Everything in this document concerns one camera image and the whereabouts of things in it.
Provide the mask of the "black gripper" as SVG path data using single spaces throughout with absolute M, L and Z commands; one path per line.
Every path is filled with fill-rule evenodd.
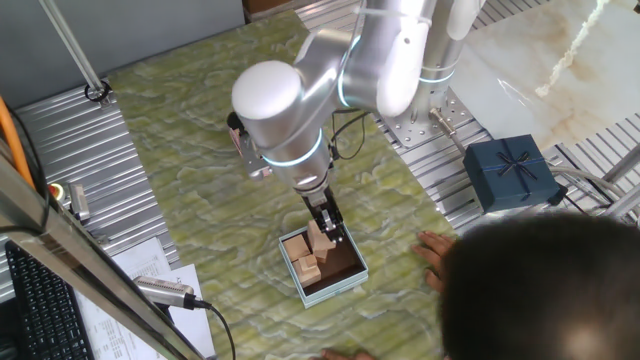
M 309 220 L 312 227 L 319 228 L 334 243 L 341 243 L 344 238 L 342 215 L 330 188 L 301 192 L 305 205 L 313 218 Z

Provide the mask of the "person right hand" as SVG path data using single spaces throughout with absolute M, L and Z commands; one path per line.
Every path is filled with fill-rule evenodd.
M 442 260 L 451 249 L 454 240 L 430 231 L 419 232 L 417 238 L 422 244 L 412 245 L 411 249 L 429 264 L 429 268 L 425 271 L 425 282 L 433 290 L 441 293 L 444 289 Z

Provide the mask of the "person left hand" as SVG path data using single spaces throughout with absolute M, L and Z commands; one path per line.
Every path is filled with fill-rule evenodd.
M 376 360 L 376 358 L 366 352 L 346 355 L 332 349 L 323 349 L 319 356 L 311 357 L 309 360 Z

